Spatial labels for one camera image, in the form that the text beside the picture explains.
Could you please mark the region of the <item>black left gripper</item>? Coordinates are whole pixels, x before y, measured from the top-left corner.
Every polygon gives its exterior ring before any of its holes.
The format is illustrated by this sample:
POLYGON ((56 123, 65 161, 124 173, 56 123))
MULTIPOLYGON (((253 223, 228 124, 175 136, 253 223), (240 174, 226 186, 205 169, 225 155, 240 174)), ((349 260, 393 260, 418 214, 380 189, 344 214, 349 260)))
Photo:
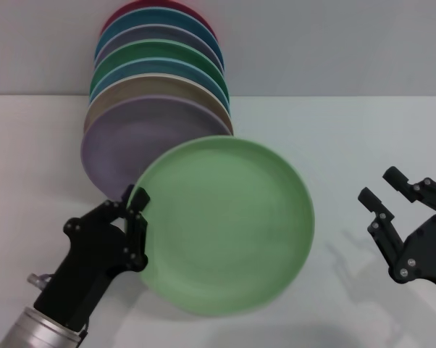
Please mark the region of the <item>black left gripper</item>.
POLYGON ((106 199, 83 216, 71 217, 63 226, 70 250, 34 309, 71 331, 81 330, 112 280, 126 270, 125 247, 127 269, 146 268, 148 223, 142 212, 149 202, 147 192, 131 184, 119 201, 106 199), (125 233, 112 225, 119 218, 125 219, 125 233))

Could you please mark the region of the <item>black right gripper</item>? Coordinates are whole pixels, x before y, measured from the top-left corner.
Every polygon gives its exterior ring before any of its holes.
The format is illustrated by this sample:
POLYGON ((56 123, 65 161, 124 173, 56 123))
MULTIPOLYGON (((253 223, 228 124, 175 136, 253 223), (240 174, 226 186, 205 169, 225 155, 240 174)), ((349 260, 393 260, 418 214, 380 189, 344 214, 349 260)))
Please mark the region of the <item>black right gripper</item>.
MULTIPOLYGON (((394 166, 382 177, 411 203, 419 201, 436 211, 436 182, 431 178, 409 183, 394 166)), ((375 215, 367 231, 387 263, 389 276, 399 284, 423 279, 436 285, 436 214, 403 241, 392 224, 394 214, 369 188, 361 190, 358 200, 375 215)))

